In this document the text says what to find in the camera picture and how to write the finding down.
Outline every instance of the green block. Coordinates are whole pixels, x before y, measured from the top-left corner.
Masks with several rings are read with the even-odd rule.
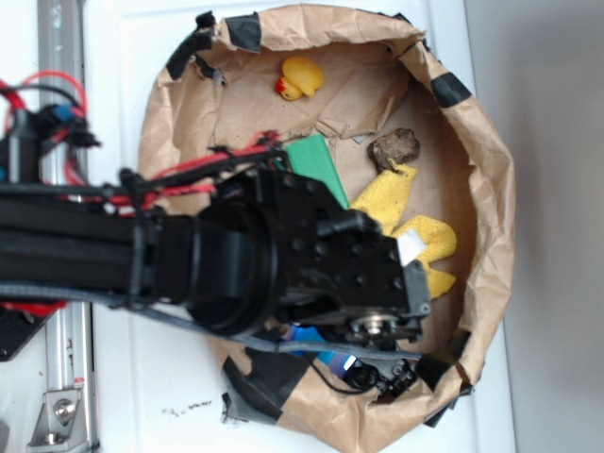
[[[348,198],[331,160],[329,148],[322,135],[312,135],[285,147],[292,168],[301,176],[323,181],[340,205],[347,210]]]

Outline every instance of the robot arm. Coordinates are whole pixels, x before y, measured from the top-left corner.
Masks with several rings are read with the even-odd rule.
[[[396,241],[375,221],[293,174],[275,134],[239,151],[215,148],[150,180],[124,170],[120,186],[88,185],[69,152],[74,185],[48,186],[39,166],[49,142],[63,134],[71,145],[96,144],[85,119],[61,118],[60,107],[16,109],[0,142],[0,299],[47,304],[87,294],[143,314],[177,304],[207,332],[229,337],[275,317],[375,350],[421,336],[430,313],[421,264],[403,268]],[[197,216],[153,207],[194,192],[211,193]]]

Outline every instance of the red plastic part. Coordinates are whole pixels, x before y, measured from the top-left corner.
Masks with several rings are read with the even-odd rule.
[[[7,310],[21,310],[43,318],[58,309],[64,309],[67,306],[67,301],[58,300],[54,304],[32,304],[28,302],[0,302],[0,307]]]

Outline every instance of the white label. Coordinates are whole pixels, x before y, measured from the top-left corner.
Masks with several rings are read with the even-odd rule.
[[[398,243],[398,255],[400,262],[406,266],[426,250],[426,244],[419,237],[419,234],[414,229],[410,229],[405,234],[401,234],[396,238]]]

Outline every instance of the brown paper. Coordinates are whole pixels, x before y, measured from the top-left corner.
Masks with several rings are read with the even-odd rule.
[[[270,9],[259,20],[259,54],[234,46],[225,22],[215,27],[213,48],[198,53],[220,71],[224,85],[201,76],[194,59],[177,80],[165,70],[159,75],[143,126],[140,170],[152,176],[207,154],[215,144],[241,147],[259,130],[275,128],[285,140],[320,131],[353,199],[376,176],[367,145],[398,127],[413,129],[421,155],[411,165],[419,172],[402,222],[424,214],[453,227],[456,253],[433,266],[457,282],[432,302],[423,340],[401,345],[430,352],[461,327],[471,332],[461,359],[434,391],[418,380],[390,404],[375,404],[375,393],[337,394],[309,368],[277,408],[280,426],[343,452],[377,452],[452,401],[462,384],[478,381],[511,293],[512,159],[474,97],[439,107],[433,81],[448,71],[421,43],[423,33],[408,23],[308,5]],[[309,57],[323,68],[326,85],[314,97],[288,102],[274,92],[280,64],[290,55]],[[370,135],[361,144],[350,138],[364,133]],[[185,197],[170,200],[168,208],[195,214],[206,204]],[[240,344],[211,343],[221,364],[229,358],[242,376],[254,373]]]

